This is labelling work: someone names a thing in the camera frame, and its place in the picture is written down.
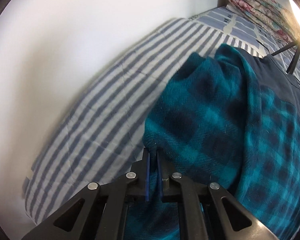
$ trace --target triangular cutout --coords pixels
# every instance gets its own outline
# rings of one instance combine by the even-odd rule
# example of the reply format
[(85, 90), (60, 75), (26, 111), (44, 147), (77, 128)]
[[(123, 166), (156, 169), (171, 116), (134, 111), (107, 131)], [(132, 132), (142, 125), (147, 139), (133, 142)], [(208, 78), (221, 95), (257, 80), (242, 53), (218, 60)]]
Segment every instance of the triangular cutout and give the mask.
[(57, 218), (53, 225), (64, 231), (70, 232), (80, 214), (83, 204), (84, 199), (79, 199), (72, 207)]
[(226, 197), (222, 198), (222, 203), (227, 212), (233, 231), (238, 232), (252, 225), (250, 219), (236, 209), (236, 207)]

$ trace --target metal rivet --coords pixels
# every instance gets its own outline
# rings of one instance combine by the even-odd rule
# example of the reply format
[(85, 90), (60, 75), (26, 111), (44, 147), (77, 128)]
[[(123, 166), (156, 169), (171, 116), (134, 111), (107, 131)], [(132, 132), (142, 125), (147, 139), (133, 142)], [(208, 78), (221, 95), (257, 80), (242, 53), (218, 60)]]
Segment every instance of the metal rivet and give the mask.
[(88, 189), (94, 190), (98, 188), (98, 183), (92, 182), (88, 184)]
[(172, 177), (175, 179), (181, 179), (182, 174), (180, 172), (174, 172), (172, 173)]
[(134, 179), (137, 175), (134, 172), (128, 172), (126, 177), (128, 179)]
[(216, 182), (212, 182), (210, 183), (210, 188), (212, 189), (219, 189), (220, 188), (220, 185)]

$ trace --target blue patterned bed sheet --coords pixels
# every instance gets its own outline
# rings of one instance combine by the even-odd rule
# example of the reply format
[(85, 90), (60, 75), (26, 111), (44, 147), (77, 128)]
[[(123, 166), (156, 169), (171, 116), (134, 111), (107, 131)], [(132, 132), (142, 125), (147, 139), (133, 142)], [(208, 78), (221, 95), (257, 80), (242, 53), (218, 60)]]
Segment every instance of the blue patterned bed sheet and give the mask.
[[(254, 56), (257, 57), (264, 57), (286, 45), (273, 38), (265, 29), (246, 20), (244, 17), (227, 10), (226, 7), (219, 7), (198, 14), (191, 17), (190, 20), (204, 23), (221, 30), (224, 34), (237, 37), (246, 44), (249, 44), (251, 48), (255, 50)], [(275, 56), (283, 71), (286, 71), (289, 67), (294, 52), (294, 49), (289, 49)], [(300, 58), (293, 74), (300, 82)]]

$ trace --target black tripod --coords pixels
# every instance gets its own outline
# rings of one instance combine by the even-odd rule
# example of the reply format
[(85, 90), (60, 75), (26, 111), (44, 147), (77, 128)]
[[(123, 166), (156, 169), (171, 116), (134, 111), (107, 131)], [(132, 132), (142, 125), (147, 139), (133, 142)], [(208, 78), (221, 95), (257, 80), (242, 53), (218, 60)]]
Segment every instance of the black tripod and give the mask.
[(278, 55), (281, 52), (284, 52), (292, 47), (297, 46), (297, 50), (291, 60), (291, 63), (287, 69), (287, 74), (293, 74), (294, 70), (296, 69), (298, 59), (300, 57), (300, 43), (298, 41), (290, 42), (288, 45), (284, 46), (283, 48), (277, 50), (276, 52), (272, 53), (272, 56)]

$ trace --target white wall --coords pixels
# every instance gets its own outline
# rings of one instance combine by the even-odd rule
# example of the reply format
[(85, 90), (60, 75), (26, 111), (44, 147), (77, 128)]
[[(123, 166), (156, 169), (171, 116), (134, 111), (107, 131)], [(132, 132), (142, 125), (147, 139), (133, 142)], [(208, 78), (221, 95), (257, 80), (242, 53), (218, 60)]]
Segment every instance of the white wall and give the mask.
[(0, 224), (11, 240), (32, 227), (21, 192), (27, 171), (89, 80), (169, 19), (217, 4), (13, 0), (7, 6), (0, 16)]

